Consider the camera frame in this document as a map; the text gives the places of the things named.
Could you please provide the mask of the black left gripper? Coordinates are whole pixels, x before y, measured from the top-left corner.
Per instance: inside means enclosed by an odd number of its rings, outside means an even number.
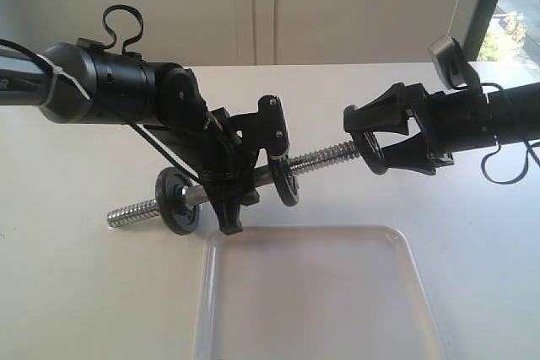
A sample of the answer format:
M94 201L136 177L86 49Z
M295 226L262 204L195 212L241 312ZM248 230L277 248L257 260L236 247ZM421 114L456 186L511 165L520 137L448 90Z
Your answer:
M233 121L223 121L220 127L211 123L200 131L164 124L147 124L145 129L193 169L203 183L242 183L241 192L234 185L210 188L219 230L228 236L241 232L241 205L260 202L253 180L257 153L244 144L245 129Z

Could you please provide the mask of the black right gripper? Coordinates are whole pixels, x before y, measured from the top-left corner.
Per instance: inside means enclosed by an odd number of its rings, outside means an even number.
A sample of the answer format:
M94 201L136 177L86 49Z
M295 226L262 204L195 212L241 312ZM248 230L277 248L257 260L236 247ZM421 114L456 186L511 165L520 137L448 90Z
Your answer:
M486 95L463 90L429 94L420 83L394 83L367 105L349 105L343 111L346 133L387 132L409 134L408 114L419 134L382 149L388 169L435 175L454 164L453 153L495 145Z

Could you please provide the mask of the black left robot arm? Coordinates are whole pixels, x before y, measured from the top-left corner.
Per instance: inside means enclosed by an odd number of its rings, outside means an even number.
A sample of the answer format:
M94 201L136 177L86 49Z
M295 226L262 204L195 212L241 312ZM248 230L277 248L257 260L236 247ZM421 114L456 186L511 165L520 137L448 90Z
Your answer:
M1 102L33 106L58 124L126 125L169 166L155 182L158 214L175 234L195 231L199 184L223 234L242 230L240 210L259 200L253 175L260 146L246 116L210 110L194 72L174 62L114 54L99 43L59 43L43 53L1 42Z

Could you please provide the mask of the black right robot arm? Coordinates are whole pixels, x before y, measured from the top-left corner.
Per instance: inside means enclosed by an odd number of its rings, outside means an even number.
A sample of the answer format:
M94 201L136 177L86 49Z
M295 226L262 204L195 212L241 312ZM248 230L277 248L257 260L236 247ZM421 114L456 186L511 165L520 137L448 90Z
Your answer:
M369 104L347 107L343 129L374 174L435 175L454 153L538 140L539 85L430 94L421 83L394 83Z

